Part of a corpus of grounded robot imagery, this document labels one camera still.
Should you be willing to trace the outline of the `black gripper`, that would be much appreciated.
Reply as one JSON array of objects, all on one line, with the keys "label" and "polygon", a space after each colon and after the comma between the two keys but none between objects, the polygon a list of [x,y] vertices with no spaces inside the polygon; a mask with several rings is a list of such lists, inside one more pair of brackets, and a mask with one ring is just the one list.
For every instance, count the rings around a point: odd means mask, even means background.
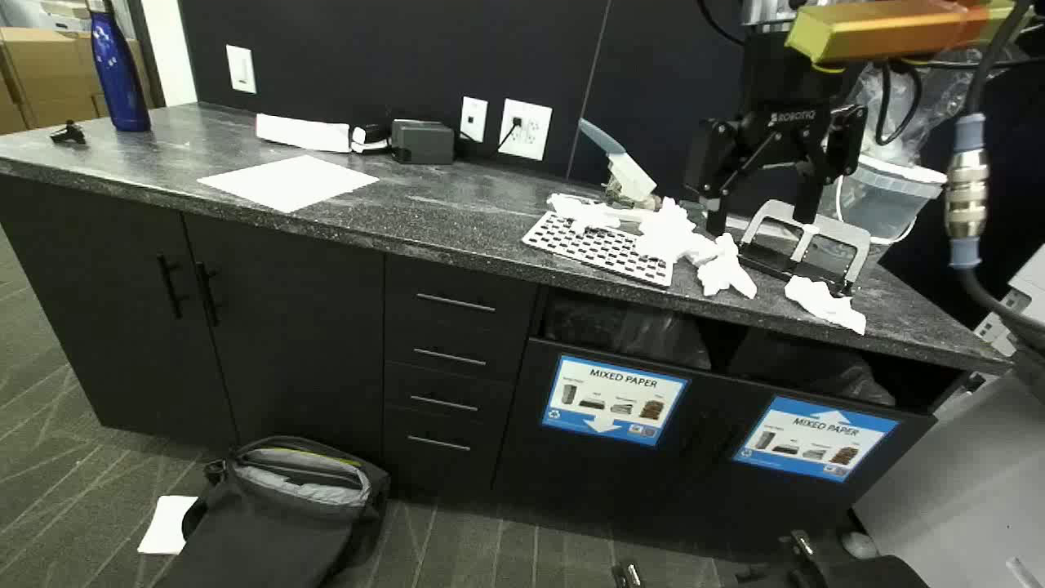
[{"label": "black gripper", "polygon": [[706,156],[690,192],[706,212],[706,234],[722,236],[736,191],[763,166],[790,166],[801,174],[794,218],[817,218],[821,191],[847,178],[858,165],[867,109],[756,109],[737,119],[709,119]]}]

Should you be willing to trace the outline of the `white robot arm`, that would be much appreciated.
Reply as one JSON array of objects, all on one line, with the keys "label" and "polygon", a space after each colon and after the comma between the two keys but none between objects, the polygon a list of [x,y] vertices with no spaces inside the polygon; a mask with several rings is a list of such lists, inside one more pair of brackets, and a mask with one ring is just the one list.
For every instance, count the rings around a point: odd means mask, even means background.
[{"label": "white robot arm", "polygon": [[987,47],[977,76],[994,71],[1040,0],[749,0],[741,22],[737,119],[712,119],[701,174],[691,182],[706,228],[724,234],[732,192],[763,166],[794,166],[811,223],[827,182],[858,166],[867,110],[854,89],[867,65]]}]

